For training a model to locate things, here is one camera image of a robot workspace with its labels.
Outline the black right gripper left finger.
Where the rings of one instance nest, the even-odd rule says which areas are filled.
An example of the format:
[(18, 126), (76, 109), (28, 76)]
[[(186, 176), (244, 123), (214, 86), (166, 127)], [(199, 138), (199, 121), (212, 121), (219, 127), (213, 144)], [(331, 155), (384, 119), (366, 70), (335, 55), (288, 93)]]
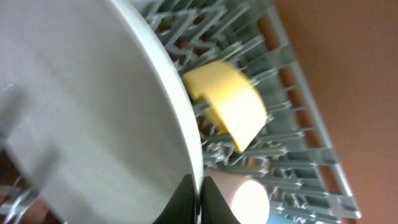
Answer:
[(193, 178), (187, 174), (153, 224), (194, 224), (197, 216), (195, 206)]

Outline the grey round plate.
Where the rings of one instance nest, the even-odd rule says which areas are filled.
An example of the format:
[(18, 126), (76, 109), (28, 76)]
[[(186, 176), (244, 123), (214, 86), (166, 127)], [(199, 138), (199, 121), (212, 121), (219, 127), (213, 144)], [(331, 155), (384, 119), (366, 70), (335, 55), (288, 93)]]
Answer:
[(200, 135), (180, 76), (128, 1), (1, 2), (1, 134), (67, 223), (152, 223)]

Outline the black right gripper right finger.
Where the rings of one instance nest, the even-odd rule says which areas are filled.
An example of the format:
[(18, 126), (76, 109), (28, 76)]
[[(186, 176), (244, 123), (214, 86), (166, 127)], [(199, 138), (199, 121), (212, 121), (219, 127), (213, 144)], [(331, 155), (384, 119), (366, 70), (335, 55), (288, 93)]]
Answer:
[(200, 202), (202, 224), (240, 224), (210, 176), (203, 179)]

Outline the yellow bowl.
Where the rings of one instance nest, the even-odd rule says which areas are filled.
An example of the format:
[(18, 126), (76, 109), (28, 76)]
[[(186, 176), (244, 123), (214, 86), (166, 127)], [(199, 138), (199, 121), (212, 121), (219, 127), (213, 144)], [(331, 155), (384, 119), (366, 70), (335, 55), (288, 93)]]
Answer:
[(182, 76), (196, 103), (206, 102), (205, 115), (218, 131), (229, 134), (243, 152), (267, 121), (265, 104), (250, 79), (234, 65), (214, 61)]

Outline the pink plastic cup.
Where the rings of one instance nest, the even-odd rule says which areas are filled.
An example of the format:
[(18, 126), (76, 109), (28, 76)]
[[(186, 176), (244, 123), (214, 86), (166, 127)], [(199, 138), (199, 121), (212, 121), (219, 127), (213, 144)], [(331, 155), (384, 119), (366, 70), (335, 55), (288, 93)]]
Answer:
[(243, 175), (211, 169), (205, 169), (204, 175), (210, 176), (215, 181), (240, 223), (267, 223), (270, 214), (269, 196), (260, 182)]

